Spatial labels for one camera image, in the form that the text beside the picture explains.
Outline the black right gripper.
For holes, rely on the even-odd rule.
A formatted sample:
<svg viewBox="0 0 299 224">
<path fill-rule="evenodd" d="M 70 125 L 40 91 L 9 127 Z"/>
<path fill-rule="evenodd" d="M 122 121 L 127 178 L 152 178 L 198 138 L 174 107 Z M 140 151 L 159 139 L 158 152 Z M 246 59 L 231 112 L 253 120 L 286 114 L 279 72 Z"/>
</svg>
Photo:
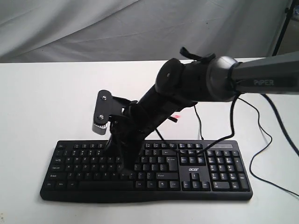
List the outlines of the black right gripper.
<svg viewBox="0 0 299 224">
<path fill-rule="evenodd" d="M 173 103 L 158 93 L 146 93 L 139 101 L 112 97 L 110 133 L 106 155 L 121 158 L 118 173 L 130 176 L 142 142 L 173 114 Z"/>
</svg>

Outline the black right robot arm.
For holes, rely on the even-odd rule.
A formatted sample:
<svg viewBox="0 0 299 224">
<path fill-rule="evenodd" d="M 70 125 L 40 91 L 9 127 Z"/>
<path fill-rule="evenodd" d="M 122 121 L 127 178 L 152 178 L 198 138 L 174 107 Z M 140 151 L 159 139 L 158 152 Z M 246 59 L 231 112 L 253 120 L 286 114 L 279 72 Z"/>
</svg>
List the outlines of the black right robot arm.
<svg viewBox="0 0 299 224">
<path fill-rule="evenodd" d="M 198 56 L 186 48 L 178 59 L 167 61 L 154 85 L 138 101 L 113 97 L 122 103 L 109 114 L 110 138 L 104 155 L 120 157 L 121 171 L 134 169 L 142 142 L 174 112 L 193 107 L 198 102 L 230 102 L 245 93 L 298 94 L 299 54 L 287 53 L 249 62 L 238 62 L 215 54 Z"/>
</svg>

